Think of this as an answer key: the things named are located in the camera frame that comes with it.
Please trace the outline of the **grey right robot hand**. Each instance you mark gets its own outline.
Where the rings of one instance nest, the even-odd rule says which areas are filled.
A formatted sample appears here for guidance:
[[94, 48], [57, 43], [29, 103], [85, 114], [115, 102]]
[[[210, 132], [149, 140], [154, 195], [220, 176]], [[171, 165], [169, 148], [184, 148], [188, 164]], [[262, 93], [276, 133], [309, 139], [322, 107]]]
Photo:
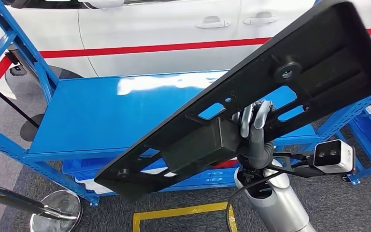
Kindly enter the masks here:
[[231, 120], [240, 125], [240, 136], [248, 139], [247, 157], [254, 169], [263, 169], [272, 162], [273, 141], [264, 142], [264, 126], [269, 112], [274, 110], [272, 101], [256, 101]]

